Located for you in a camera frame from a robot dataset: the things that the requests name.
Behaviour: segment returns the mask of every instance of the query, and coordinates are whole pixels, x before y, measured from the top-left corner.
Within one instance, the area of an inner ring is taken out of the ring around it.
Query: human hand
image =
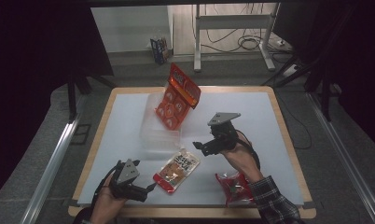
[[[237,134],[246,144],[252,145],[242,133],[237,132]],[[225,156],[226,160],[234,169],[243,173],[249,182],[254,183],[263,178],[263,174],[257,168],[257,163],[250,151],[240,143],[237,143],[234,149],[225,149],[220,153]]]
[[[98,194],[97,202],[94,205],[90,222],[93,224],[105,224],[112,218],[118,215],[120,209],[124,206],[128,199],[117,199],[113,196],[109,182],[112,175],[110,175],[104,183],[103,188]]]

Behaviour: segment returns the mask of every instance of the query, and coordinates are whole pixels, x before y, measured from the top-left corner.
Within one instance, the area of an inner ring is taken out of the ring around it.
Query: wall
[[[167,6],[94,7],[91,12],[97,23],[106,52],[148,50],[149,39],[159,31],[172,47]]]

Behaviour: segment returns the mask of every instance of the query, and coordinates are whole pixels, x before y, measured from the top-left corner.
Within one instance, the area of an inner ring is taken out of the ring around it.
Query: gray floor
[[[147,55],[134,57],[113,54],[115,76],[109,77],[121,87],[164,86],[170,64],[154,64]],[[259,54],[204,56],[201,73],[193,72],[192,57],[174,57],[182,70],[199,85],[256,86],[267,80],[268,72]],[[36,223],[72,223],[67,213],[76,183],[90,144],[111,92],[106,86],[90,80],[93,87],[88,97],[81,125],[90,125],[86,141],[75,136]],[[307,223],[372,223],[366,207],[330,144],[326,133],[302,89],[304,77],[277,89],[277,98],[293,140],[302,171],[317,209],[317,216]],[[0,223],[18,223],[35,187],[49,162],[68,120],[66,87],[54,91],[51,108],[41,128],[27,149],[15,172],[0,191]],[[375,145],[338,104],[330,101],[332,124],[375,194]],[[167,223],[222,223],[220,220],[165,220]],[[246,223],[246,220],[233,221]]]

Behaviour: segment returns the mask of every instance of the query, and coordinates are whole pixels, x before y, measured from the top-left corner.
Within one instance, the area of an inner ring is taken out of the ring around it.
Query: sleeve
[[[257,209],[267,223],[303,223],[298,208],[280,193],[271,176],[249,184]]]

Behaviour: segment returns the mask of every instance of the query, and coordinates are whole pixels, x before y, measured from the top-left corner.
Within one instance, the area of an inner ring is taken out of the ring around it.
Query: transparent plastic bag
[[[174,193],[199,163],[198,157],[181,149],[173,154],[166,164],[153,175],[153,179],[168,193]]]
[[[223,175],[215,174],[215,177],[225,192],[226,207],[250,204],[254,201],[248,181],[243,174],[239,172],[233,175],[224,173]]]

